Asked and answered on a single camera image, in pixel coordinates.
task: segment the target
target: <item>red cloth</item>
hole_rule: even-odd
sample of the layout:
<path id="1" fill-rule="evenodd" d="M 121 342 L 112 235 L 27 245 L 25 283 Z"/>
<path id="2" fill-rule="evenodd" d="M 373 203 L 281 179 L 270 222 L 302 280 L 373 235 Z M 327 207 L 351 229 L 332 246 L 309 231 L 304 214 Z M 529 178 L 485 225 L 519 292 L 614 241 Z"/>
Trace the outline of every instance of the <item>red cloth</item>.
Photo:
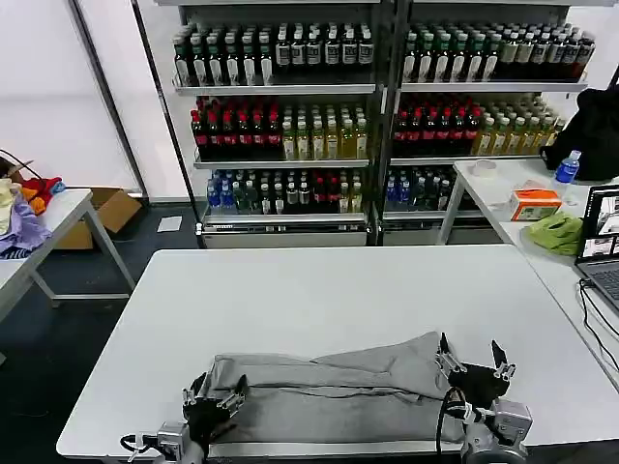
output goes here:
<path id="1" fill-rule="evenodd" d="M 51 200 L 51 193 L 49 190 L 60 181 L 62 181 L 62 178 L 60 177 L 54 177 L 53 179 L 33 178 L 22 182 L 21 185 L 27 189 L 36 190 L 37 194 L 35 196 L 41 198 L 47 206 L 49 200 Z"/>

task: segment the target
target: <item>purple cloth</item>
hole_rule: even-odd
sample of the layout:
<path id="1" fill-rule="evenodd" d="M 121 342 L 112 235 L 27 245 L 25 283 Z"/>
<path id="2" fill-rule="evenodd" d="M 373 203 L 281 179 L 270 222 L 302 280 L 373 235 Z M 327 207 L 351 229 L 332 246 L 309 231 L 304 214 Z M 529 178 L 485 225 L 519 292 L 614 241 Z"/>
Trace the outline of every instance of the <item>purple cloth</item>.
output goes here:
<path id="1" fill-rule="evenodd" d="M 0 253 L 9 248 L 21 248 L 28 251 L 40 247 L 51 236 L 51 232 L 39 224 L 30 205 L 21 193 L 15 196 L 11 208 L 11 222 L 6 234 L 0 235 Z"/>

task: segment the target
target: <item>laptop keyboard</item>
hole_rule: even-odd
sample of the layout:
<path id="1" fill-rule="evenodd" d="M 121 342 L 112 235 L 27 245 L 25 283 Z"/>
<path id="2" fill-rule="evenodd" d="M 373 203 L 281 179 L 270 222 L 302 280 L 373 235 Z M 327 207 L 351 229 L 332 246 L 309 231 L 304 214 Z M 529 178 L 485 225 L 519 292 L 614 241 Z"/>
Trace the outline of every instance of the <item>laptop keyboard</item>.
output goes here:
<path id="1" fill-rule="evenodd" d="M 597 280 L 614 300 L 619 300 L 619 269 L 594 273 L 591 277 Z"/>

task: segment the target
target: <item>gray cloth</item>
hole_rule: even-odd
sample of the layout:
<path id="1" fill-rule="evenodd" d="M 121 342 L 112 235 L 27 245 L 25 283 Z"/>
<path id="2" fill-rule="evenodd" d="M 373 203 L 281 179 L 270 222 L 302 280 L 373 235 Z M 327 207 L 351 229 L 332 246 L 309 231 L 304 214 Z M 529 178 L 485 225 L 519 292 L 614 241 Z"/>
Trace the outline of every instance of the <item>gray cloth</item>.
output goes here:
<path id="1" fill-rule="evenodd" d="M 223 398 L 246 374 L 249 393 L 218 443 L 362 443 L 434 440 L 449 387 L 434 361 L 438 333 L 393 346 L 303 361 L 221 355 L 209 397 Z M 443 440 L 462 427 L 445 418 Z"/>

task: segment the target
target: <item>cardboard box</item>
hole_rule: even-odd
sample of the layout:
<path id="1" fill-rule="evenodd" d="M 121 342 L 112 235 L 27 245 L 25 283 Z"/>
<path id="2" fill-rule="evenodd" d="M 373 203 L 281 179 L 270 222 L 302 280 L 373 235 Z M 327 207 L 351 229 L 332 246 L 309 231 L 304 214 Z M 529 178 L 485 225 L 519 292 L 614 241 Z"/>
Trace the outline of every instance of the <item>cardboard box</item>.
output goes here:
<path id="1" fill-rule="evenodd" d="M 90 187 L 91 202 L 103 226 L 112 234 L 118 233 L 142 207 L 141 203 L 119 188 Z M 81 220 L 56 244 L 55 249 L 92 249 L 93 236 Z"/>
<path id="2" fill-rule="evenodd" d="M 514 190 L 508 208 L 512 220 L 540 220 L 554 215 L 561 208 L 561 199 L 554 190 Z"/>

